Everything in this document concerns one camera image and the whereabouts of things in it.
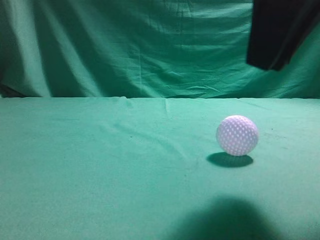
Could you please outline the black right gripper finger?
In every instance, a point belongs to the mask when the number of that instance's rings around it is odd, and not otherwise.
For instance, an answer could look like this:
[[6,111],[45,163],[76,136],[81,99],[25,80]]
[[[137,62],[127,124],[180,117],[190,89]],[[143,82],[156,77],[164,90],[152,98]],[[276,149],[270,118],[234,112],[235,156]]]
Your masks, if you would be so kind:
[[282,70],[319,23],[318,0],[254,0],[246,63]]

